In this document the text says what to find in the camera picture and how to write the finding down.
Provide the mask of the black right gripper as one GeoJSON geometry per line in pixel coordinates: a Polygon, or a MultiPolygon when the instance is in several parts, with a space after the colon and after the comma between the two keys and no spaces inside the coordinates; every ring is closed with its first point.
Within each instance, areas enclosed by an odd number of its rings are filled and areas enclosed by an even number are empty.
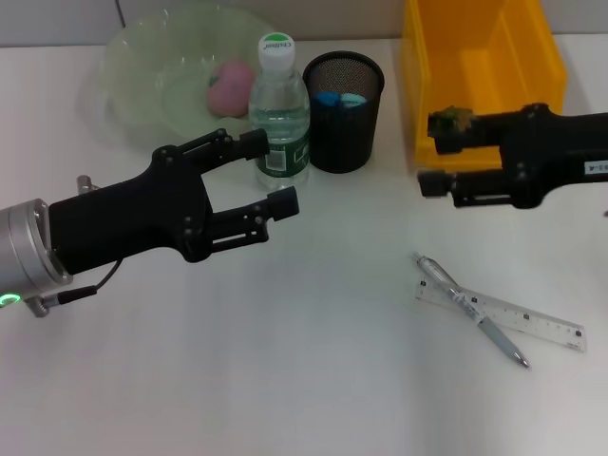
{"type": "Polygon", "coordinates": [[[500,145],[503,170],[448,173],[420,171],[426,199],[451,195],[457,208],[538,207],[560,187],[607,181],[607,115],[562,116],[546,104],[506,115],[447,115],[434,121],[439,155],[500,145]]]}

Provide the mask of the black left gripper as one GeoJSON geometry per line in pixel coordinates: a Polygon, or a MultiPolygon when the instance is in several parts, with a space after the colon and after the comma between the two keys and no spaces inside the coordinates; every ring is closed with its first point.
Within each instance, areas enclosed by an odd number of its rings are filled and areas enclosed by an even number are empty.
{"type": "Polygon", "coordinates": [[[174,249],[196,263],[211,252],[267,242],[268,220],[299,214],[295,188],[214,213],[210,221],[201,174],[203,165],[250,161],[268,153],[263,129],[234,139],[220,128],[178,148],[157,150],[139,176],[51,204],[52,249],[66,270],[77,275],[156,248],[174,249]]]}

